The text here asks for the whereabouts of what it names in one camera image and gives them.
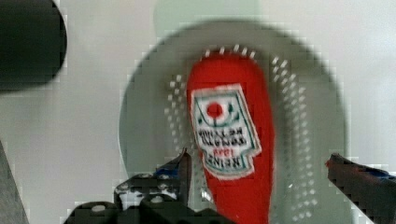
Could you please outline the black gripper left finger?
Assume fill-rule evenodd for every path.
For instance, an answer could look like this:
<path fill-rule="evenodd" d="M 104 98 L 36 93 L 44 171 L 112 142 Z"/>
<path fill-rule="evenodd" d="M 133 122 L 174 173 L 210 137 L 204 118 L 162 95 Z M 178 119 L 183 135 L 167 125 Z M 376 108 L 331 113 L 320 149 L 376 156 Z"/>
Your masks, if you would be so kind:
<path fill-rule="evenodd" d="M 114 189 L 114 201 L 77 206 L 64 224 L 233 224 L 217 211 L 188 207 L 191 156 L 183 150 L 153 173 L 134 175 Z"/>

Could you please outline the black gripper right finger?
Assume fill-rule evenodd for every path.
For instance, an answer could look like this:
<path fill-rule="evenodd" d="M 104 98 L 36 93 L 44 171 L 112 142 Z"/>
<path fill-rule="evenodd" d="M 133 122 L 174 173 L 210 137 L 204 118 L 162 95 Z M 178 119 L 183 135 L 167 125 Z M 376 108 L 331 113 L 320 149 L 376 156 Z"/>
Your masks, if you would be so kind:
<path fill-rule="evenodd" d="M 390 173 L 333 153 L 326 161 L 328 179 L 374 224 L 395 224 L 396 181 Z"/>

